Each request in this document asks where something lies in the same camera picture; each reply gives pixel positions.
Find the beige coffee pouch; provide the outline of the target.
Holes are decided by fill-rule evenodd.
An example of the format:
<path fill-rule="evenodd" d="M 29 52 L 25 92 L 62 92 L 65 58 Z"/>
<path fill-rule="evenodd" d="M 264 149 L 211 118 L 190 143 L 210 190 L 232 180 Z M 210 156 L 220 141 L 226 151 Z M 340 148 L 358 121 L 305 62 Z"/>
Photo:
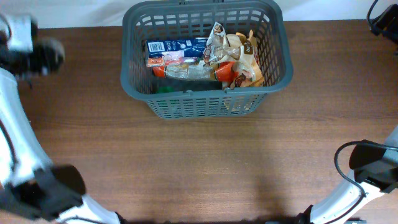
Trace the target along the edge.
<path fill-rule="evenodd" d="M 259 80 L 263 80 L 259 68 L 259 52 L 257 39 L 250 30 L 249 37 L 242 33 L 227 34 L 226 56 L 221 60 L 231 65 L 232 77 L 228 78 L 228 87 L 243 88 L 255 86 Z"/>

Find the blue tissue pack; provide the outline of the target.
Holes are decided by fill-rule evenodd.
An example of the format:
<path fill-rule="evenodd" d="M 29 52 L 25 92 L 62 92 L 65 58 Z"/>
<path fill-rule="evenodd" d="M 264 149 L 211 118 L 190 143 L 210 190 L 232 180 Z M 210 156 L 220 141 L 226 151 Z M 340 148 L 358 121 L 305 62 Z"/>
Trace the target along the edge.
<path fill-rule="evenodd" d="M 202 58 L 207 40 L 206 37 L 147 40 L 146 65 L 162 67 L 169 64 L 195 63 Z"/>

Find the orange spaghetti pack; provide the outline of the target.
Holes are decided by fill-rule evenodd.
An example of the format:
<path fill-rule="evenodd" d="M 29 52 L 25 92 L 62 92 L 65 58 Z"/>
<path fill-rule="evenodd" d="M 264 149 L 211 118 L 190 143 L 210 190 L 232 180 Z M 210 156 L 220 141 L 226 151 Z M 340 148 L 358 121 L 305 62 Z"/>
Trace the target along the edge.
<path fill-rule="evenodd" d="M 170 64 L 168 66 L 153 67 L 155 76 L 189 81 L 217 81 L 232 82 L 239 74 L 234 68 L 234 62 L 223 62 L 212 66 L 198 64 Z"/>

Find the beige brown snack pouch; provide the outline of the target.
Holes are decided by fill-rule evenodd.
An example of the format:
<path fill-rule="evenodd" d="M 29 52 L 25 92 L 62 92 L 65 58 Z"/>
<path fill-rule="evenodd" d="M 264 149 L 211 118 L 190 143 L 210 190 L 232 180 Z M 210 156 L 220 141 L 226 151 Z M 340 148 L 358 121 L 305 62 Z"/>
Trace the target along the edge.
<path fill-rule="evenodd" d="M 251 66 L 255 61 L 254 47 L 249 39 L 240 34 L 227 34 L 224 27 L 215 22 L 203 52 L 206 67 L 223 62 L 240 62 Z"/>

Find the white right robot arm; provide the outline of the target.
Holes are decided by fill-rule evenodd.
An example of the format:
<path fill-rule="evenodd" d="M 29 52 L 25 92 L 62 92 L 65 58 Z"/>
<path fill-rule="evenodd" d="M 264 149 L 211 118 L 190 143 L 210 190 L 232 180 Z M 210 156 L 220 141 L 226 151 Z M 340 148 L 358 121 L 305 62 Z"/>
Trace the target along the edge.
<path fill-rule="evenodd" d="M 351 146 L 349 172 L 345 174 L 338 158 Z M 333 161 L 343 181 L 321 202 L 299 213 L 294 223 L 351 223 L 350 218 L 367 203 L 397 189 L 397 128 L 383 144 L 363 139 L 341 145 Z"/>

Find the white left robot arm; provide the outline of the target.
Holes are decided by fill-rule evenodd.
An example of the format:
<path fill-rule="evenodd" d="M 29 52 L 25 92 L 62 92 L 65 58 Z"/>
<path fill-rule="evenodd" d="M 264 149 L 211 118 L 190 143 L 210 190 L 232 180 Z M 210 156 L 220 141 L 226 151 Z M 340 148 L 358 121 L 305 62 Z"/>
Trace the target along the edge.
<path fill-rule="evenodd" d="M 1 70 L 1 210 L 29 220 L 125 223 L 87 192 L 71 165 L 55 166 L 39 144 L 19 98 L 16 76 Z"/>

